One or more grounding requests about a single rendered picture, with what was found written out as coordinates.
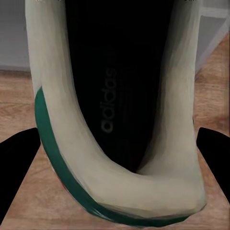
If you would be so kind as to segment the gym shoe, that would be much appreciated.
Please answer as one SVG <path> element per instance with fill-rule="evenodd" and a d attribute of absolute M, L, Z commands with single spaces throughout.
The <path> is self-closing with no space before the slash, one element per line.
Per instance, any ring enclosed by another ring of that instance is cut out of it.
<path fill-rule="evenodd" d="M 25 0 L 35 120 L 90 215 L 163 227 L 205 209 L 194 131 L 203 0 Z"/>

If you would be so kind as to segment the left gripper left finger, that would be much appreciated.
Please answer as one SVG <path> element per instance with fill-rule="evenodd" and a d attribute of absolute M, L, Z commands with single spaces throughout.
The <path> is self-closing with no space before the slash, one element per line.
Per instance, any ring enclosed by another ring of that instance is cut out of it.
<path fill-rule="evenodd" d="M 0 225 L 40 144 L 36 127 L 23 130 L 0 143 Z"/>

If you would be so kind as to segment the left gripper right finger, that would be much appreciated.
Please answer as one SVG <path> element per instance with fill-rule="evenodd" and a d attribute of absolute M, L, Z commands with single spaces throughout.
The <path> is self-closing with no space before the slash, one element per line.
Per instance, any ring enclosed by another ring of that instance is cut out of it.
<path fill-rule="evenodd" d="M 215 130 L 201 127 L 196 144 L 230 202 L 230 138 Z"/>

